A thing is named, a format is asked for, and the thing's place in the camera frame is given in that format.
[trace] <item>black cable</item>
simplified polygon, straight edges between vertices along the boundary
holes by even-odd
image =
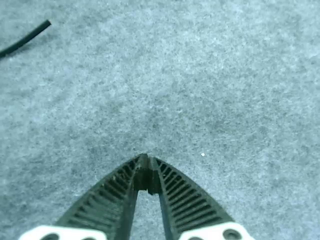
[[[21,40],[17,41],[13,45],[7,47],[6,49],[0,51],[0,58],[5,57],[8,54],[11,54],[15,50],[21,48],[23,45],[28,43],[30,40],[35,38],[37,35],[39,35],[42,31],[44,31],[46,28],[48,28],[51,25],[51,22],[49,20],[44,21],[41,23],[36,29],[34,29],[32,32],[30,32],[27,36],[22,38]]]

